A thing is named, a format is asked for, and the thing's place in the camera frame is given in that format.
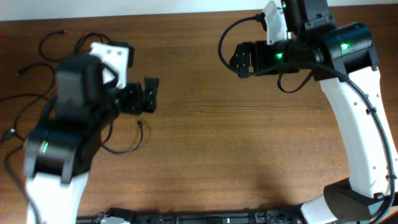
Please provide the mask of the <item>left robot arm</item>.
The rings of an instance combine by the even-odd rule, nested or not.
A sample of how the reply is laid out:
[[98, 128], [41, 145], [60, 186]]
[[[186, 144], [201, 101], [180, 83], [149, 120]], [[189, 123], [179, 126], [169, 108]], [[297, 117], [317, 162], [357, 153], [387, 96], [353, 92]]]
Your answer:
[[156, 109], [158, 78], [119, 90], [115, 67], [90, 54], [60, 62], [57, 94], [24, 143], [28, 223], [75, 223], [102, 130], [120, 113]]

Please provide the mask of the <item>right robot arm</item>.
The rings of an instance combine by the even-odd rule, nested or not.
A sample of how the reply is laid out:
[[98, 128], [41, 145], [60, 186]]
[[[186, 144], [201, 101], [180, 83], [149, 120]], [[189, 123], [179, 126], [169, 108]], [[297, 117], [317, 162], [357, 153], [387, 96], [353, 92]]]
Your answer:
[[340, 129], [349, 177], [303, 203], [291, 223], [379, 223], [397, 205], [397, 151], [381, 97], [369, 28], [338, 27], [326, 1], [269, 1], [253, 17], [265, 41], [244, 42], [224, 65], [240, 78], [309, 70]]

